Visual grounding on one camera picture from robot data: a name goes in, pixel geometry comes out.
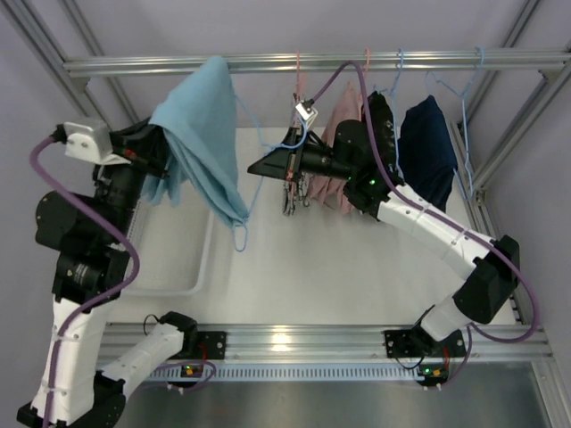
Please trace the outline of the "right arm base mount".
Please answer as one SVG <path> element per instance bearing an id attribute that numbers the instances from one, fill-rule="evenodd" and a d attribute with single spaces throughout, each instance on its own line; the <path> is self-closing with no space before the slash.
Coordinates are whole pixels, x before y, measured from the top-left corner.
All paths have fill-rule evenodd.
<path id="1" fill-rule="evenodd" d="M 383 332 L 388 358 L 441 358 L 444 351 L 451 358 L 465 357 L 466 345 L 460 330 L 437 341 L 419 327 Z"/>

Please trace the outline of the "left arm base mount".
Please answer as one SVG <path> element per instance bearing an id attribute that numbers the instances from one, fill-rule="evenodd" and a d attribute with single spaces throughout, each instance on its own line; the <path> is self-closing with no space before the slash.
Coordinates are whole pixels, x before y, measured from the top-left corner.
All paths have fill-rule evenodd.
<path id="1" fill-rule="evenodd" d="M 223 360 L 226 356 L 227 333 L 224 331 L 194 332 L 183 345 L 183 358 Z"/>

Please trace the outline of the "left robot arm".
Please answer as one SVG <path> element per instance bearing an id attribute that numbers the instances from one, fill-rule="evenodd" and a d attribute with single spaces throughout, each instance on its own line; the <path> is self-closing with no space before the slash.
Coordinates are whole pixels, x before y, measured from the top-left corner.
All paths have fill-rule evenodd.
<path id="1" fill-rule="evenodd" d="M 205 357 L 197 323 L 171 311 L 123 356 L 97 364 L 108 316 L 140 269 L 127 233 L 144 181 L 166 177 L 170 150 L 162 129 L 148 121 L 111 131 L 101 120 L 83 119 L 59 125 L 32 150 L 37 173 L 43 172 L 40 153 L 58 143 L 93 165 L 95 194 L 71 193 L 50 179 L 51 190 L 37 205 L 37 243 L 59 254 L 54 321 L 41 384 L 17 419 L 28 427 L 112 427 L 164 362 L 197 366 Z"/>

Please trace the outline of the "newspaper print trousers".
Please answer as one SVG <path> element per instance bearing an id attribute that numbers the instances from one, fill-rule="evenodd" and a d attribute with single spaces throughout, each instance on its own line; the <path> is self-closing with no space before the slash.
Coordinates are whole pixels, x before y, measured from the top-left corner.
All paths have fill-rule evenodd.
<path id="1" fill-rule="evenodd" d="M 292 113 L 291 113 L 291 123 L 290 127 L 294 129 L 294 136 L 290 138 L 290 142 L 287 145 L 296 145 L 300 141 L 302 136 L 302 125 L 298 118 L 297 110 L 295 106 L 301 101 L 300 96 L 297 93 L 293 93 L 292 100 Z M 283 201 L 282 201 L 282 211 L 283 215 L 290 217 L 295 213 L 296 203 L 301 202 L 303 206 L 309 206 L 310 203 L 306 202 L 306 195 L 303 193 L 299 195 L 299 184 L 305 182 L 305 178 L 300 182 L 289 182 L 285 181 L 283 186 Z"/>

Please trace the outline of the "light blue trousers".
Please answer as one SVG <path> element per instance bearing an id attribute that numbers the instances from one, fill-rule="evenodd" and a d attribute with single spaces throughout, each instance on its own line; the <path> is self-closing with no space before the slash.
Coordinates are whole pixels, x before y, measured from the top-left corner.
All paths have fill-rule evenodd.
<path id="1" fill-rule="evenodd" d="M 169 92 L 149 123 L 161 129 L 170 149 L 168 176 L 148 176 L 142 195 L 153 205 L 168 197 L 176 206 L 188 181 L 224 225 L 245 225 L 249 209 L 238 191 L 236 93 L 226 60 L 209 58 Z"/>

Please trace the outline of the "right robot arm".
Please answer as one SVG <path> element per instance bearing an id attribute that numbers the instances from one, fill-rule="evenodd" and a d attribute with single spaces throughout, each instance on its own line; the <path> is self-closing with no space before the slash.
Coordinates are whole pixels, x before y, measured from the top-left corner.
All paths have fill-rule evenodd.
<path id="1" fill-rule="evenodd" d="M 461 287 L 429 308 L 410 330 L 410 341 L 426 355 L 466 325 L 489 324 L 517 288 L 519 245 L 455 223 L 409 185 L 381 175 L 365 123 L 342 121 L 326 146 L 310 132 L 294 144 L 271 150 L 251 164 L 250 174 L 293 182 L 302 174 L 345 180 L 344 195 L 363 213 L 415 237 L 462 279 Z"/>

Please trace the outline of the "pink trousers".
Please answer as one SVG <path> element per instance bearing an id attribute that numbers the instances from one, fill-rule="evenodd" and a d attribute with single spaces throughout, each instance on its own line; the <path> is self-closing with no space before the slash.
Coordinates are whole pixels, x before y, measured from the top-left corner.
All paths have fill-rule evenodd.
<path id="1" fill-rule="evenodd" d="M 332 147 L 336 128 L 342 121 L 348 119 L 361 121 L 362 105 L 362 95 L 357 93 L 352 82 L 348 82 L 321 134 L 321 140 Z M 313 176 L 310 179 L 309 197 L 329 208 L 339 210 L 342 215 L 349 214 L 354 207 L 343 194 L 345 183 L 346 181 L 342 179 Z"/>

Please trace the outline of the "pink hanger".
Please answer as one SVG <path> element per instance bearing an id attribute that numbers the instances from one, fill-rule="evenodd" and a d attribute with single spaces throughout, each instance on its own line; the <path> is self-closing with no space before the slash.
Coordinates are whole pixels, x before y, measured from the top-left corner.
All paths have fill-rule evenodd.
<path id="1" fill-rule="evenodd" d="M 302 124 L 297 118 L 296 106 L 304 99 L 304 91 L 306 86 L 306 75 L 301 71 L 301 53 L 296 51 L 296 75 L 295 75 L 295 89 L 294 89 L 294 126 L 299 134 L 302 132 Z"/>
<path id="2" fill-rule="evenodd" d="M 368 72 L 369 72 L 369 64 L 370 64 L 370 55 L 371 55 L 371 51 L 370 49 L 367 47 L 364 51 L 364 55 L 365 55 L 365 62 L 362 65 L 361 69 L 362 69 L 362 76 L 363 76 L 363 87 L 364 89 L 360 89 L 360 105 L 363 106 L 365 101 L 366 101 L 366 97 L 367 97 L 367 76 L 368 76 Z"/>

